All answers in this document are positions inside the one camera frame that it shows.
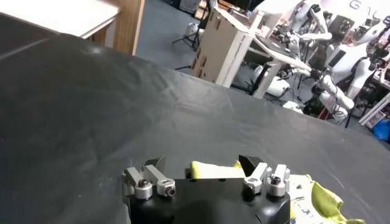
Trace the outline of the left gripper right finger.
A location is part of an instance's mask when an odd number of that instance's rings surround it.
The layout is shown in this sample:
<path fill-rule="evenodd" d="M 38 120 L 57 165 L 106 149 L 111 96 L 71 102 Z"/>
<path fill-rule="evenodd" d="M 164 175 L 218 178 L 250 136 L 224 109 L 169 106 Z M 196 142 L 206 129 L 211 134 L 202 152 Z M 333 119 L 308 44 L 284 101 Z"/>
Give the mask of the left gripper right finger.
<path fill-rule="evenodd" d="M 239 163 L 244 171 L 243 191 L 249 196 L 265 192 L 271 197 L 284 197 L 289 192 L 290 169 L 285 164 L 275 169 L 254 156 L 239 155 Z"/>

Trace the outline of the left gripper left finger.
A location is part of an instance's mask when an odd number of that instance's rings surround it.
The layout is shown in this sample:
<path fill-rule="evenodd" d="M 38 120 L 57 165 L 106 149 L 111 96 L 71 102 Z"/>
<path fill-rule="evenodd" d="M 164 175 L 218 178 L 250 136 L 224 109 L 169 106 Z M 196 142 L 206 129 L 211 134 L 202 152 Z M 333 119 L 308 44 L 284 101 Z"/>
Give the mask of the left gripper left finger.
<path fill-rule="evenodd" d="M 176 182 L 163 174 L 166 158 L 149 159 L 137 170 L 128 167 L 121 172 L 122 196 L 134 196 L 138 200 L 148 200 L 156 193 L 163 198 L 172 198 L 176 194 Z"/>

